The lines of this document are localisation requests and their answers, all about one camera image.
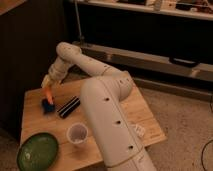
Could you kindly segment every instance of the dark wall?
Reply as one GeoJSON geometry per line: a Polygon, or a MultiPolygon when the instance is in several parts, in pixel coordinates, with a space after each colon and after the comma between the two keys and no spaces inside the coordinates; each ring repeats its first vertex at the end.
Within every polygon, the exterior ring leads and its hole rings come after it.
{"type": "Polygon", "coordinates": [[[0,16],[0,126],[16,138],[24,92],[40,87],[65,40],[62,0],[28,0],[0,16]]]}

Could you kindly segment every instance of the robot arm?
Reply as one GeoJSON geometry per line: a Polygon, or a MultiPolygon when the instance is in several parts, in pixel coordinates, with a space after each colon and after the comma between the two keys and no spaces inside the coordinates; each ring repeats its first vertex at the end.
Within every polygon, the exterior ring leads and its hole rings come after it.
{"type": "Polygon", "coordinates": [[[58,57],[50,66],[48,74],[45,75],[41,84],[50,104],[53,104],[51,86],[63,80],[68,69],[73,65],[77,65],[90,76],[123,74],[122,71],[110,65],[82,54],[78,46],[62,42],[58,44],[56,51],[58,57]]]}
{"type": "Polygon", "coordinates": [[[57,53],[42,87],[62,80],[74,64],[93,76],[81,88],[80,101],[108,170],[156,171],[119,103],[132,90],[131,76],[83,55],[79,47],[68,43],[60,43],[57,53]]]}

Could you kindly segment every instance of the green plate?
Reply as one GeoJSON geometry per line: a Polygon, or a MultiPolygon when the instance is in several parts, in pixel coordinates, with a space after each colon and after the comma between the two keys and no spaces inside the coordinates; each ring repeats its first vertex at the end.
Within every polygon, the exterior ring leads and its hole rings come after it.
{"type": "Polygon", "coordinates": [[[45,171],[54,162],[57,153],[56,138],[49,133],[38,133],[22,144],[17,164],[21,171],[45,171]]]}

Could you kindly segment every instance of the shelf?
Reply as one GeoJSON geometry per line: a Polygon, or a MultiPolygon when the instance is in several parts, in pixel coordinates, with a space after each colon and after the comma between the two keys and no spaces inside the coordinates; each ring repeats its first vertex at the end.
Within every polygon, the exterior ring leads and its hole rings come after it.
{"type": "Polygon", "coordinates": [[[93,6],[100,6],[100,7],[107,7],[107,8],[115,8],[115,9],[122,9],[122,10],[129,10],[129,11],[137,11],[137,12],[146,12],[146,13],[156,13],[156,14],[163,14],[163,15],[170,15],[170,16],[177,16],[177,17],[187,17],[187,18],[194,18],[194,19],[201,19],[201,20],[210,20],[213,21],[213,14],[202,13],[202,12],[195,12],[195,11],[183,11],[175,9],[175,2],[173,1],[162,1],[160,9],[156,9],[152,1],[147,5],[136,5],[136,4],[128,4],[128,3],[120,3],[116,2],[115,0],[77,0],[79,4],[85,5],[93,5],[93,6]]]}

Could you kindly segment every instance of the clear cup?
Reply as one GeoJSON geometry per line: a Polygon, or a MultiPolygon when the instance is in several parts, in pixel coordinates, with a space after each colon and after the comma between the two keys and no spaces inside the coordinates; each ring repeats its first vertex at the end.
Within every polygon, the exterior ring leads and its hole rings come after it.
{"type": "Polygon", "coordinates": [[[85,145],[88,128],[83,123],[74,123],[67,129],[67,139],[76,147],[83,147],[85,145]]]}

